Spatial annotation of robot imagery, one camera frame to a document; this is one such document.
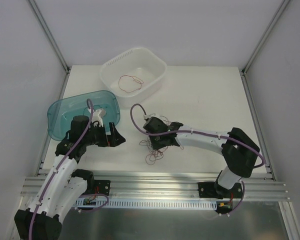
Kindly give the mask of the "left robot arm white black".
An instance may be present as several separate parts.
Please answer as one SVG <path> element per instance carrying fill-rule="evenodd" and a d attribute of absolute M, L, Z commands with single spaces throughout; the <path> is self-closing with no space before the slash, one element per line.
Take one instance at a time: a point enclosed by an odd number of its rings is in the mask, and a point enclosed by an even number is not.
<path fill-rule="evenodd" d="M 14 222 L 22 240 L 57 240 L 63 221 L 82 195 L 95 189 L 94 175 L 78 168 L 89 146 L 117 147 L 125 143 L 114 122 L 105 127 L 100 120 L 79 115 L 57 145 L 53 165 L 38 194 L 25 210 L 19 209 Z"/>

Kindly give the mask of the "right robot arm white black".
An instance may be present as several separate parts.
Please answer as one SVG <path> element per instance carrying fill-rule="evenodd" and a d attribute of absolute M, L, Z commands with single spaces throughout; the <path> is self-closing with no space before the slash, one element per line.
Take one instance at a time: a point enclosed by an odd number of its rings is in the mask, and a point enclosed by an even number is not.
<path fill-rule="evenodd" d="M 154 150 L 170 146 L 195 147 L 223 156 L 226 167 L 215 182 L 203 188 L 209 197 L 226 198 L 235 184 L 242 178 L 249 178 L 256 168 L 260 148 L 240 128 L 234 127 L 229 132 L 202 132 L 180 122 L 167 124 L 151 116 L 145 120 L 143 129 Z"/>

